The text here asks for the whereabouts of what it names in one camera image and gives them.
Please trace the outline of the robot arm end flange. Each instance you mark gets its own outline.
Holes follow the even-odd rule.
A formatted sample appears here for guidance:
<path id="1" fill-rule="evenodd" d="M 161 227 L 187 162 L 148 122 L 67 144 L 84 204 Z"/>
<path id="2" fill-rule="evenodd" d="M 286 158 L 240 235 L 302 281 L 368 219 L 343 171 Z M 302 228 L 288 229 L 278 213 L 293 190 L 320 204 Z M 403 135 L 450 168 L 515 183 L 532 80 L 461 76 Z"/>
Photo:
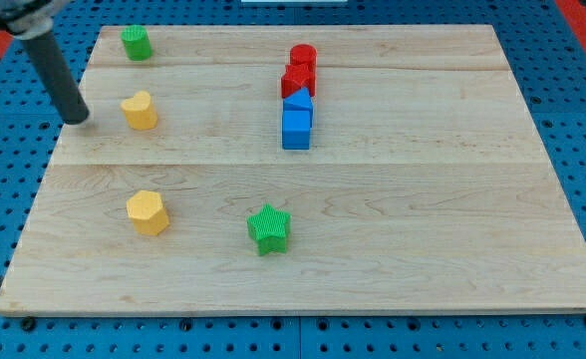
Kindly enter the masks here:
<path id="1" fill-rule="evenodd" d="M 0 32 L 30 40 L 53 28 L 54 17 L 71 0 L 0 0 Z"/>

